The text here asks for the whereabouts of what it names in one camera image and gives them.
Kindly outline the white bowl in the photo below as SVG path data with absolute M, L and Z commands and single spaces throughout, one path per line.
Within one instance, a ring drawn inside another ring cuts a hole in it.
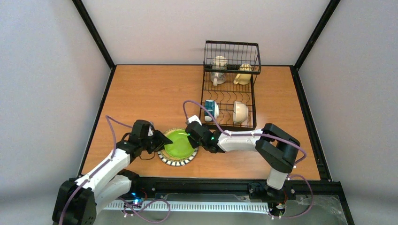
M 204 112 L 205 122 L 211 122 L 213 120 L 210 115 L 212 115 L 214 119 L 218 118 L 219 106 L 214 100 L 205 100 L 205 108 L 207 109 L 207 112 Z
M 243 123 L 248 119 L 249 109 L 241 102 L 235 101 L 233 105 L 233 122 L 235 124 Z

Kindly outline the tall patterned ceramic cup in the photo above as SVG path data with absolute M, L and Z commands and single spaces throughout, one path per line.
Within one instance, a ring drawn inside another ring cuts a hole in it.
M 226 82 L 226 70 L 228 60 L 223 56 L 216 56 L 212 61 L 212 69 L 215 72 L 211 74 L 211 80 L 214 86 L 223 84 Z

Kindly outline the black wire dish rack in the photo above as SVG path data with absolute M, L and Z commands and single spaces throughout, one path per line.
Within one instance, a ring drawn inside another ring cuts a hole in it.
M 214 86 L 211 80 L 212 61 L 216 56 L 225 57 L 227 62 L 226 82 Z M 251 72 L 240 72 L 242 64 L 250 64 Z M 203 60 L 203 81 L 201 104 L 205 106 L 205 100 L 214 100 L 219 106 L 217 123 L 226 130 L 247 131 L 257 126 L 254 85 L 261 72 L 260 50 L 257 43 L 215 41 L 207 40 L 204 48 Z M 251 74 L 250 82 L 247 85 L 234 84 L 236 74 Z M 243 123 L 233 122 L 233 105 L 238 101 L 244 103 L 248 109 L 248 119 Z

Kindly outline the yellow ceramic mug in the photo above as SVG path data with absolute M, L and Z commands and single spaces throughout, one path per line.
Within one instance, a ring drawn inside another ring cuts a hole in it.
M 239 68 L 239 71 L 242 72 L 251 72 L 252 71 L 252 66 L 250 64 L 242 64 Z M 247 85 L 250 82 L 251 79 L 251 74 L 243 74 L 243 73 L 238 73 L 236 74 L 235 79 L 233 80 L 234 84 L 239 84 L 239 85 Z

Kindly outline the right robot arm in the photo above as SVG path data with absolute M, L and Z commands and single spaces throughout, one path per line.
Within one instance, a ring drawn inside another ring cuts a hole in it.
M 271 166 L 267 186 L 282 189 L 285 180 L 296 164 L 300 142 L 272 123 L 252 131 L 210 131 L 200 122 L 193 121 L 185 129 L 193 148 L 203 147 L 211 153 L 225 153 L 235 150 L 259 153 Z

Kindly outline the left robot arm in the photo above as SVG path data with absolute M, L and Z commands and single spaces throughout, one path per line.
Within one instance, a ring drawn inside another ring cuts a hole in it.
M 143 151 L 158 152 L 172 144 L 153 123 L 137 120 L 105 159 L 80 178 L 65 181 L 59 188 L 52 220 L 55 225 L 91 225 L 113 200 L 134 189 L 139 177 L 126 170 Z

